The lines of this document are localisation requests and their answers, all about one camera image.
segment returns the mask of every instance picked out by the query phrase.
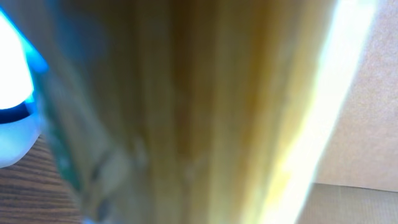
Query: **brown cardboard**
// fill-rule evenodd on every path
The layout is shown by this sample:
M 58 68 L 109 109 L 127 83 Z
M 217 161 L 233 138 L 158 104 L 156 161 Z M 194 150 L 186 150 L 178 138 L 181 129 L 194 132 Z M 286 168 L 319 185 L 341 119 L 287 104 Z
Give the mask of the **brown cardboard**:
M 398 191 L 398 2 L 380 9 L 318 183 Z
M 392 224 L 397 220 L 395 192 L 315 184 L 297 224 Z

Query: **blue light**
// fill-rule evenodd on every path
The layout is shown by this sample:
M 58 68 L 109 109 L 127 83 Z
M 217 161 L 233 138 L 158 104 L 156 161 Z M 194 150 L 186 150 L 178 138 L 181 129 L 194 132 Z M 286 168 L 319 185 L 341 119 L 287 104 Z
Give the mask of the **blue light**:
M 34 90 L 27 64 L 35 72 L 49 67 L 43 57 L 26 40 L 0 10 L 0 110 L 32 99 Z

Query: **wooden panel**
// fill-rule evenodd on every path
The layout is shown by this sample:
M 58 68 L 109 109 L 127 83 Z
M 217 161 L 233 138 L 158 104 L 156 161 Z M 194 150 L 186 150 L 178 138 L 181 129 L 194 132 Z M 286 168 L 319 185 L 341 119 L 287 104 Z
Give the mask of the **wooden panel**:
M 42 138 L 22 160 L 0 169 L 1 224 L 78 224 L 80 219 Z

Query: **beige wall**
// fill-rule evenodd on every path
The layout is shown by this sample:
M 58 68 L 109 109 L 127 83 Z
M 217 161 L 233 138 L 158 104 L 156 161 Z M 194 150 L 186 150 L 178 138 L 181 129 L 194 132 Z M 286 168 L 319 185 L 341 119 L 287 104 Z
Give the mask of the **beige wall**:
M 317 182 L 398 191 L 398 1 L 377 13 Z

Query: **white plastic object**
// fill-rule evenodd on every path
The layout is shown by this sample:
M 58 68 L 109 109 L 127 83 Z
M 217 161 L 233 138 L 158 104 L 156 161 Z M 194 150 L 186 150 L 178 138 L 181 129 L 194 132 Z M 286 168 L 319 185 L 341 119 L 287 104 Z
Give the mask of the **white plastic object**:
M 19 105 L 32 91 L 33 84 L 19 34 L 0 10 L 0 110 Z M 39 134 L 36 114 L 0 124 L 0 168 L 21 159 Z
M 0 168 L 19 161 L 40 134 L 36 114 L 22 120 L 0 124 Z

